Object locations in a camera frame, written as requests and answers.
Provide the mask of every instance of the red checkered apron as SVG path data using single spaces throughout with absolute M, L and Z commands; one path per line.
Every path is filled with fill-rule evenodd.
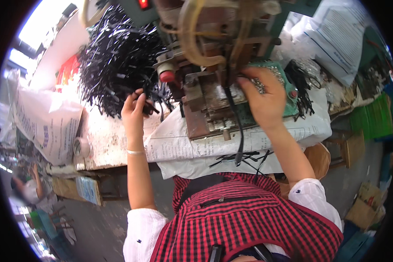
M 181 207 L 188 179 L 173 177 L 176 216 L 162 229 L 151 261 L 207 261 L 210 247 L 225 247 L 223 261 L 260 243 L 294 249 L 304 261 L 331 261 L 343 235 L 334 223 L 284 200 L 271 178 L 219 173 L 230 181 L 193 194 Z

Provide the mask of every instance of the black zipper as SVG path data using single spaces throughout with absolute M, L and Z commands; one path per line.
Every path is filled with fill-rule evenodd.
M 200 207 L 208 207 L 209 205 L 218 204 L 218 203 L 222 203 L 222 202 L 232 202 L 232 201 L 237 201 L 237 200 L 248 200 L 248 199 L 256 199 L 256 198 L 261 198 L 261 197 L 260 196 L 242 196 L 242 197 L 224 198 L 224 195 L 222 195 L 219 199 L 214 199 L 214 200 L 204 202 L 202 204 L 199 204 L 199 206 Z

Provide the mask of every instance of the woman's left hand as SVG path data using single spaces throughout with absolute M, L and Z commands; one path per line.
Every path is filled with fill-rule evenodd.
M 143 107 L 146 99 L 143 90 L 137 89 L 134 93 L 129 95 L 124 103 L 121 111 L 122 123 L 124 124 L 125 134 L 127 140 L 141 140 L 144 135 L 144 119 L 148 118 L 143 114 Z

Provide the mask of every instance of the factory floor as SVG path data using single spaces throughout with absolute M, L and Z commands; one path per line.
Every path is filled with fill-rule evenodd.
M 333 128 L 349 128 L 346 119 L 332 123 Z M 332 157 L 337 157 L 336 148 L 329 147 Z M 366 141 L 365 154 L 350 169 L 339 167 L 328 171 L 322 179 L 326 198 L 344 217 L 350 209 L 355 194 L 362 182 L 371 181 L 377 186 L 380 174 L 382 143 Z M 121 194 L 126 194 L 126 167 L 114 169 L 116 181 Z M 171 207 L 173 181 L 163 180 L 156 164 L 150 164 L 150 175 L 155 201 L 160 212 L 166 217 L 173 217 Z M 77 242 L 72 246 L 73 252 L 80 262 L 121 262 L 122 246 L 126 237 L 126 214 L 129 211 L 128 201 L 106 202 L 99 207 L 89 202 L 64 200 L 54 207 L 64 205 L 66 213 L 74 219 L 73 227 Z

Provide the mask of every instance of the woman's arm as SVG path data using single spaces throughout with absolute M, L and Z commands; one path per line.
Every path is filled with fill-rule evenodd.
M 128 154 L 128 199 L 131 209 L 151 208 L 157 210 L 154 203 L 150 171 L 143 144 L 143 107 L 146 102 L 143 90 L 138 89 L 129 95 L 122 108 L 122 122 L 127 138 L 127 149 L 141 152 Z
M 271 140 L 290 187 L 302 179 L 315 178 L 308 159 L 284 126 L 283 112 L 287 96 L 281 83 L 266 68 L 248 67 L 242 72 L 250 78 L 259 78 L 265 85 L 265 94 L 260 94 L 249 80 L 238 79 L 253 117 Z
M 43 197 L 43 187 L 42 187 L 41 178 L 39 177 L 39 174 L 38 174 L 38 165 L 37 164 L 33 165 L 33 174 L 34 174 L 35 180 L 36 180 L 36 194 L 38 195 L 38 199 L 41 199 Z

